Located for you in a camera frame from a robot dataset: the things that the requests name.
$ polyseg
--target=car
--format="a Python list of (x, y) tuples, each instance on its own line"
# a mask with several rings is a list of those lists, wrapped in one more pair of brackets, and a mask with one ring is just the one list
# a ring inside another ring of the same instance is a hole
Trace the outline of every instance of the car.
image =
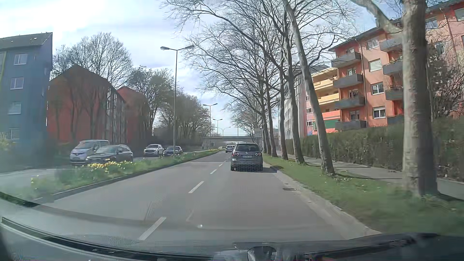
[(110, 144), (107, 140), (83, 140), (71, 150), (69, 155), (69, 163), (73, 166), (84, 165), (86, 158), (93, 155), (100, 147), (108, 146)]
[[(176, 146), (175, 147), (175, 154), (176, 155), (181, 155), (182, 153), (184, 153), (182, 148), (180, 146)], [(174, 146), (168, 146), (163, 152), (163, 156), (172, 156), (173, 154), (174, 154)]]
[(134, 160), (134, 154), (126, 145), (109, 145), (103, 146), (95, 151), (93, 155), (85, 159), (87, 164), (90, 163), (107, 163), (110, 161), (123, 162)]
[(263, 154), (257, 143), (243, 142), (235, 145), (231, 155), (231, 171), (246, 167), (263, 171)]
[(162, 156), (163, 151), (163, 146), (159, 144), (150, 144), (143, 150), (143, 156)]
[(228, 152), (232, 153), (233, 148), (235, 148), (235, 145), (227, 145), (226, 146), (226, 153), (228, 153)]

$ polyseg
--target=lamp post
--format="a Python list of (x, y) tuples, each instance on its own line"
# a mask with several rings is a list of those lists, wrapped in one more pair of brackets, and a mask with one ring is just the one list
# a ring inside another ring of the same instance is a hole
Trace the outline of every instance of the lamp post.
[(173, 50), (175, 51), (175, 73), (174, 73), (174, 112), (173, 112), (173, 158), (175, 157), (175, 97), (177, 92), (177, 52), (184, 49), (194, 48), (194, 45), (186, 46), (181, 49), (172, 49), (169, 47), (161, 46), (161, 50)]
[(227, 127), (227, 128), (220, 128), (222, 130), (222, 136), (224, 136), (224, 130), (225, 129), (228, 129), (228, 128), (231, 128), (231, 126)]
[(211, 106), (215, 106), (217, 105), (217, 103), (213, 104), (213, 105), (206, 105), (206, 104), (203, 104), (203, 106), (208, 106), (209, 107), (209, 136), (211, 137)]
[(222, 119), (213, 119), (213, 121), (216, 121), (216, 127), (218, 128), (218, 135), (219, 135), (219, 121), (222, 121)]

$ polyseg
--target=blue building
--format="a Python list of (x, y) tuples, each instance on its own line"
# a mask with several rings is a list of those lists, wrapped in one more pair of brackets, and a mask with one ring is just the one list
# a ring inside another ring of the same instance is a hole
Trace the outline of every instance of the blue building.
[(0, 132), (22, 155), (46, 139), (46, 94), (52, 69), (52, 33), (0, 38)]

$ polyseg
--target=sidewalk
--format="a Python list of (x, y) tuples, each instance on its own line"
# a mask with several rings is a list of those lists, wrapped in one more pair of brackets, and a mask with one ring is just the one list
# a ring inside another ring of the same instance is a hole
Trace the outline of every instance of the sidewalk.
[[(281, 151), (278, 150), (277, 155), (281, 157)], [(288, 157), (295, 159), (295, 156), (292, 154), (288, 154)], [(321, 166), (321, 159), (319, 158), (304, 157), (304, 160), (310, 165)], [(401, 183), (403, 178), (403, 173), (397, 170), (388, 170), (340, 161), (334, 161), (333, 164), (334, 168), (336, 168), (340, 174), (344, 174), (344, 172), (347, 171), (349, 173), (346, 174), (350, 176), (353, 176), (352, 174), (354, 174), (354, 176), (358, 177), (367, 177), (394, 183)], [(437, 184), (440, 193), (464, 200), (464, 183), (438, 178)]]

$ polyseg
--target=bridge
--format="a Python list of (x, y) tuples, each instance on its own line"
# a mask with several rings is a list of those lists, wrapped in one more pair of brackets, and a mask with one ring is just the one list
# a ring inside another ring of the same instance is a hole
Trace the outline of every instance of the bridge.
[(204, 149), (218, 148), (226, 145), (235, 145), (235, 143), (239, 141), (252, 142), (253, 139), (250, 136), (204, 137), (201, 147)]

